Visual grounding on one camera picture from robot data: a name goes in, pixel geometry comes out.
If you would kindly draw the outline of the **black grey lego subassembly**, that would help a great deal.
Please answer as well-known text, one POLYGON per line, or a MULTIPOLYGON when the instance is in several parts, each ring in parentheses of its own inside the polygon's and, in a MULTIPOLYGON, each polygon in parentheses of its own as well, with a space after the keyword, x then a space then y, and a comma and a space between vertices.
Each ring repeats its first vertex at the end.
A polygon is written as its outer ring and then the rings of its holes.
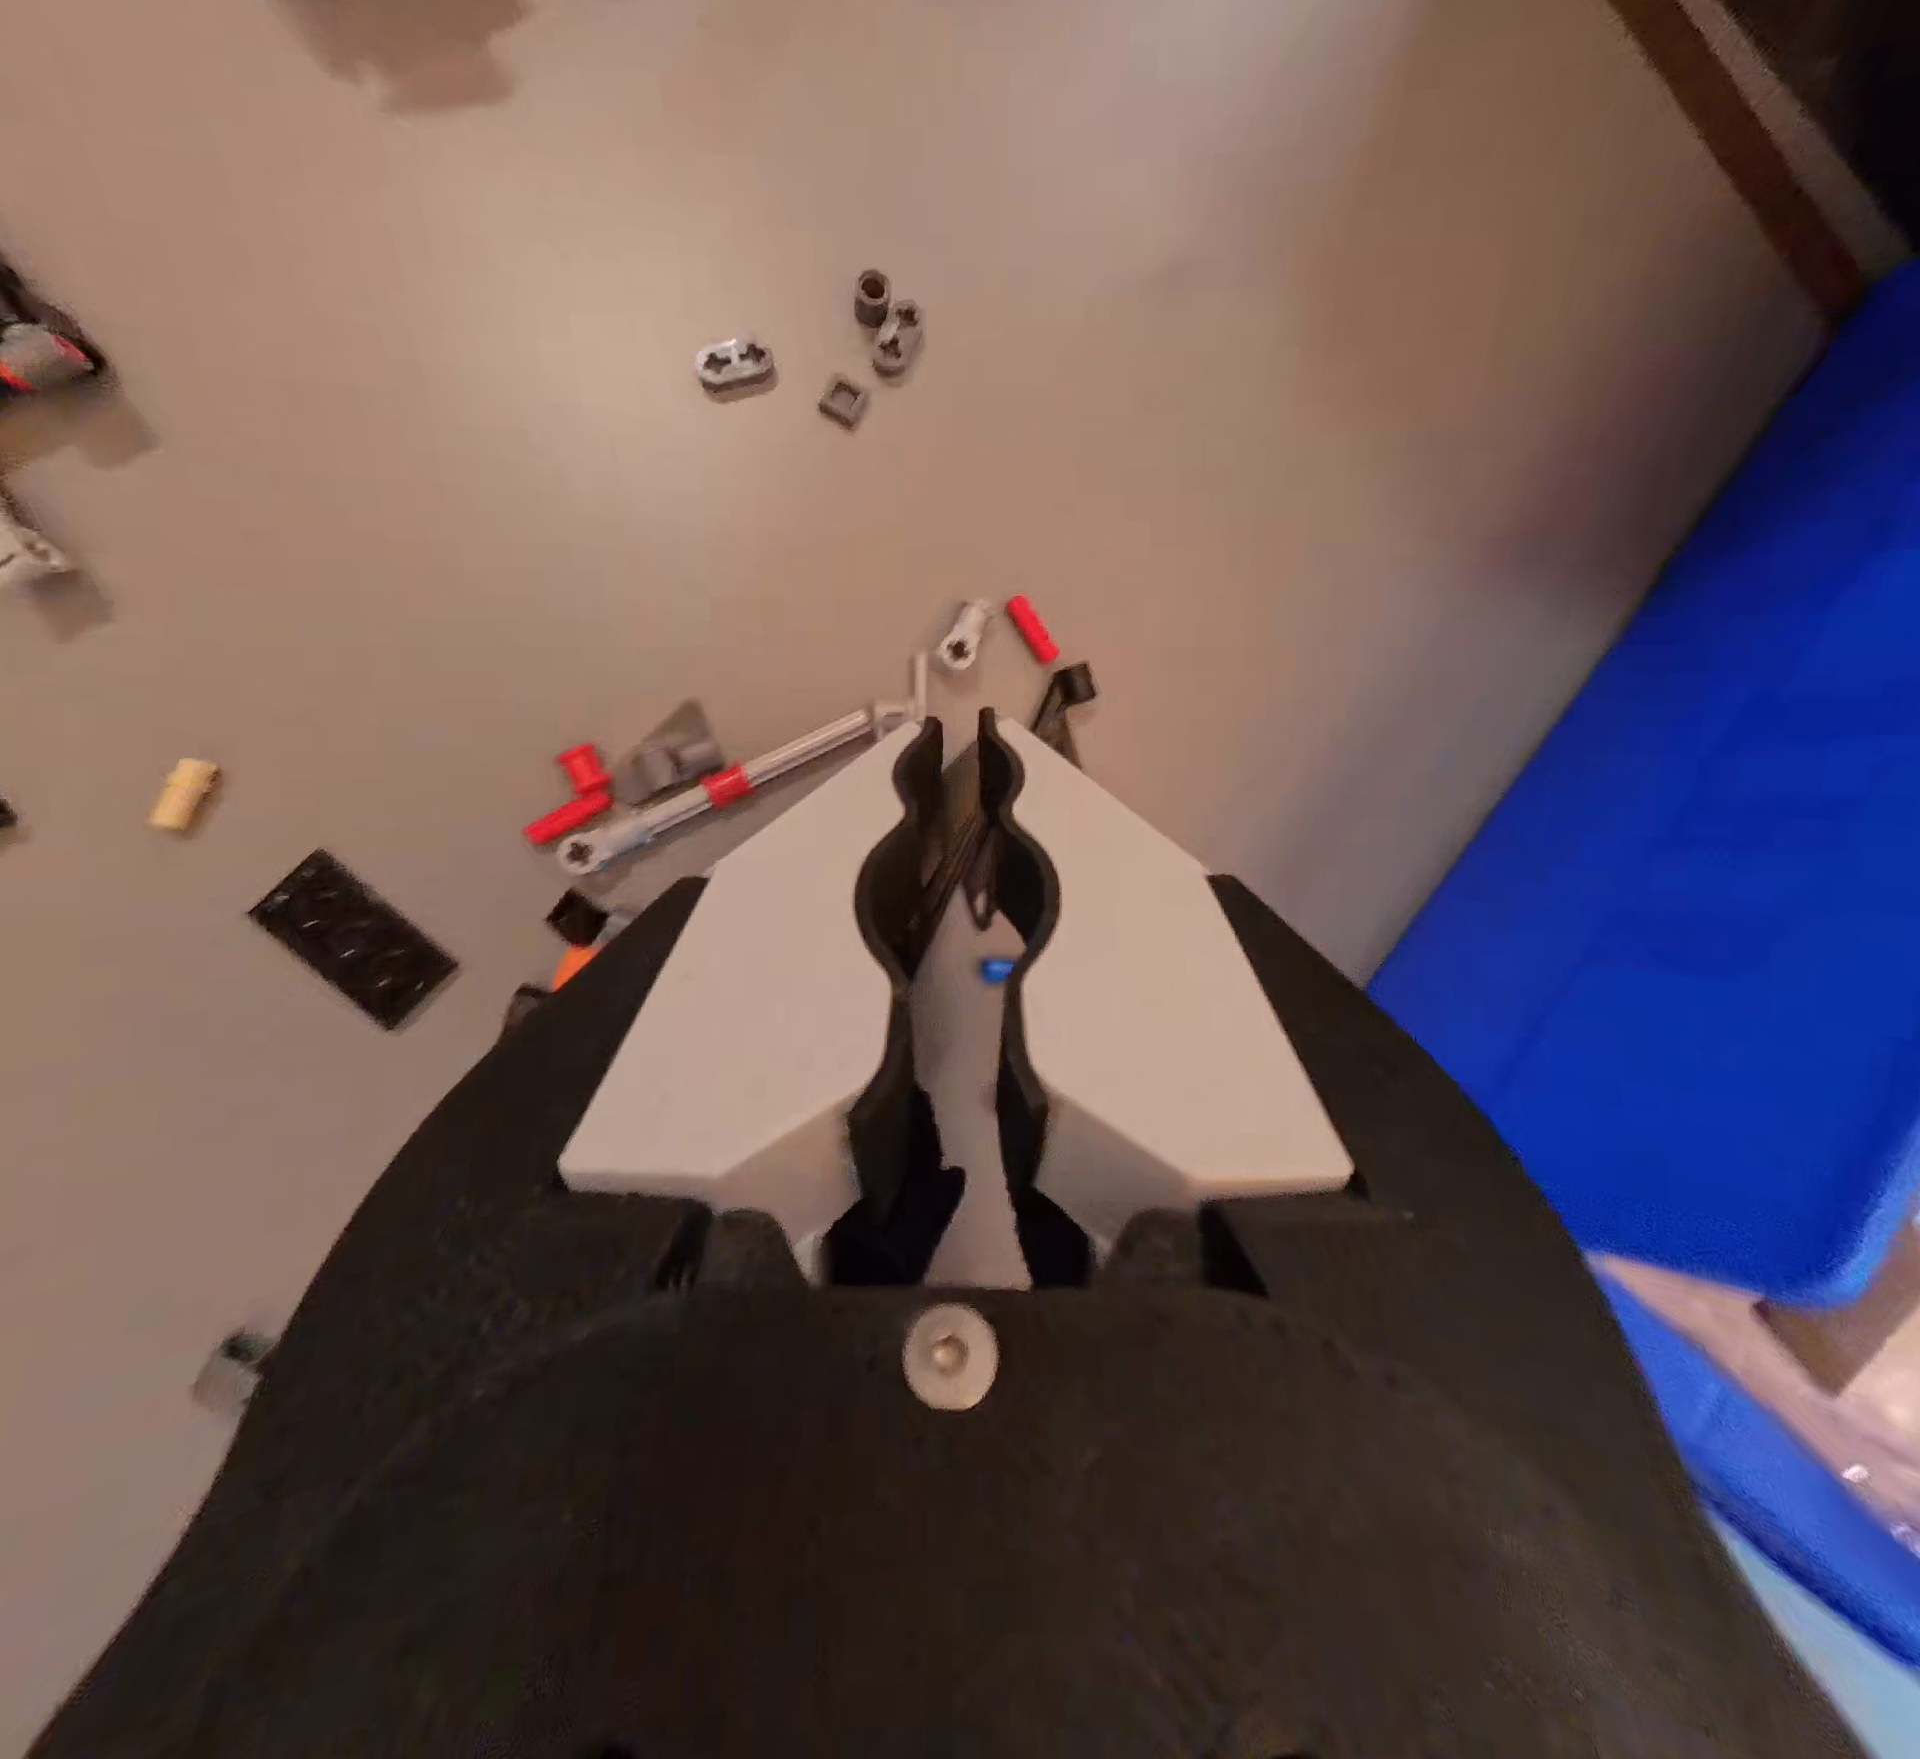
MULTIPOLYGON (((109 360, 87 332, 2 256, 2 408, 105 380, 109 360)), ((28 591, 79 576, 76 562, 18 507, 2 481, 2 587, 28 591)))

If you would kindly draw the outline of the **blue storage bin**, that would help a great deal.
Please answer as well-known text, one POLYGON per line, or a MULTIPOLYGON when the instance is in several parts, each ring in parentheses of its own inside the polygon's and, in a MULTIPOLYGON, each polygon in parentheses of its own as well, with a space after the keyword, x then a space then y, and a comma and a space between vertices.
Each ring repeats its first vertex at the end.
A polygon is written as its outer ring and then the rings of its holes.
POLYGON ((1918 266, 1867 296, 1367 985, 1581 1250, 1858 1300, 1918 1176, 1918 266))

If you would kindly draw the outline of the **black lego plate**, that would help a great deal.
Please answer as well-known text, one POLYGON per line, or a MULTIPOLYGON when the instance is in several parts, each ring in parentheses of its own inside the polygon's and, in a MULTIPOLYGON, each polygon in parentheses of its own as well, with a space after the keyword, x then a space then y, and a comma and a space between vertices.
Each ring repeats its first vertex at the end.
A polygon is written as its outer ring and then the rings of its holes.
POLYGON ((383 1032, 412 1023, 460 963, 327 850, 306 855, 249 919, 383 1032))

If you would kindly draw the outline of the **black lego panel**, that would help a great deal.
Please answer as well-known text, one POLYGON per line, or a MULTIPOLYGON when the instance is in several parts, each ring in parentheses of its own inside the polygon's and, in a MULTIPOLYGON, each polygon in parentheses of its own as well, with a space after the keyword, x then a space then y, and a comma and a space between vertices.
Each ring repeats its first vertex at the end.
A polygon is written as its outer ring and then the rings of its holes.
MULTIPOLYGON (((1058 668, 1028 730, 1064 761, 1083 769, 1074 719, 1096 700, 1097 683, 1090 664, 1058 668)), ((993 927, 998 917, 998 846, 998 830, 981 800, 977 741, 970 741, 945 769, 941 850, 923 873, 925 949, 933 943, 954 895, 967 904, 975 931, 986 933, 993 927)))

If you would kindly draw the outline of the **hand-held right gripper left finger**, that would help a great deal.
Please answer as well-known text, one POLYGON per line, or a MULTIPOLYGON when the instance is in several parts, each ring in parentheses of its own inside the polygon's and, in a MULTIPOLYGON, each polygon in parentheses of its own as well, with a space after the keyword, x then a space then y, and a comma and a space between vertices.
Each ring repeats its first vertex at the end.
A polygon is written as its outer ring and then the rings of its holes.
POLYGON ((572 1192, 774 1219, 839 1285, 929 1276, 967 1176, 914 1055, 947 739, 902 729, 709 873, 559 1156, 572 1192))

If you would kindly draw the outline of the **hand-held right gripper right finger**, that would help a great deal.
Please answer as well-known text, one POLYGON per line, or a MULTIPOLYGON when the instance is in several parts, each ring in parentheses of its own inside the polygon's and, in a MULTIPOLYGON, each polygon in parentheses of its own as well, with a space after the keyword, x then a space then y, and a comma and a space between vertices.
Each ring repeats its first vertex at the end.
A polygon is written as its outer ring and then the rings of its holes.
POLYGON ((984 708, 1002 987, 995 1111, 1033 1287, 1081 1287, 1149 1212, 1350 1188, 1356 1167, 1209 867, 984 708))

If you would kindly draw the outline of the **scattered lego pieces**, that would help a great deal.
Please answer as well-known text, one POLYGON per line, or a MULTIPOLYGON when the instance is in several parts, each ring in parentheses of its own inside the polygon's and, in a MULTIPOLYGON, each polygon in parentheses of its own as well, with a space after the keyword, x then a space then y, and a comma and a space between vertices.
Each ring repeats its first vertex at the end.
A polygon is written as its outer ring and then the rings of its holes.
POLYGON ((1078 764, 1071 723, 1097 700, 1097 680, 1090 664, 1064 659, 1052 632, 1021 596, 1001 609, 989 601, 964 604, 943 640, 913 657, 903 703, 862 707, 756 758, 726 758, 699 703, 684 703, 635 750, 621 776, 589 747, 566 753, 562 764, 576 781, 576 797, 525 831, 530 846, 551 853, 572 882, 547 917, 550 927, 564 938, 566 956, 550 983, 514 989, 501 1030, 507 1034, 518 1026, 611 938, 611 908, 589 900, 582 882, 762 790, 790 784, 837 755, 875 745, 902 729, 919 729, 930 714, 933 671, 957 678, 973 670, 996 618, 1014 626, 1033 661, 1049 671, 1029 730, 1078 764))

